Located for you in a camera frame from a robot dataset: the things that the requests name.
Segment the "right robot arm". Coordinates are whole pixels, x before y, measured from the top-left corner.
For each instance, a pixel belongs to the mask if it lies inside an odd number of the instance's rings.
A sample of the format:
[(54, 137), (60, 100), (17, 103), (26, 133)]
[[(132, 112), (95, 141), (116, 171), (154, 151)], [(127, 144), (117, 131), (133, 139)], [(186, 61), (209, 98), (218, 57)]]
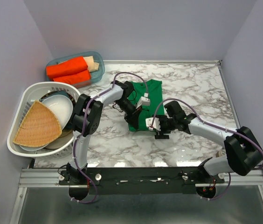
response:
[(252, 131), (242, 126), (234, 129), (203, 120), (196, 111), (186, 114), (182, 100), (168, 99), (166, 115), (154, 114), (145, 120), (146, 127), (155, 131), (156, 139), (168, 139), (173, 130), (206, 138), (222, 146), (226, 154), (206, 159), (198, 166), (197, 178), (207, 183), (220, 173), (246, 176), (253, 169), (263, 168), (263, 150)]

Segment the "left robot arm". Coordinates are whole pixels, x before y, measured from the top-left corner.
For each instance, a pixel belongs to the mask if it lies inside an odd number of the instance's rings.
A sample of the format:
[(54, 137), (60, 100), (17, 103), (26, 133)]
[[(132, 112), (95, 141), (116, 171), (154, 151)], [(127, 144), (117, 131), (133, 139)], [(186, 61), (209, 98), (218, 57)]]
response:
[(85, 181), (87, 167), (87, 152), (92, 134), (97, 130), (103, 109), (115, 103), (125, 113), (125, 121), (133, 128), (138, 128), (142, 103), (134, 105), (128, 97), (134, 91), (131, 82), (114, 81), (104, 91), (94, 96), (81, 94), (76, 102), (70, 123), (74, 140), (72, 160), (66, 165), (69, 178), (75, 184)]

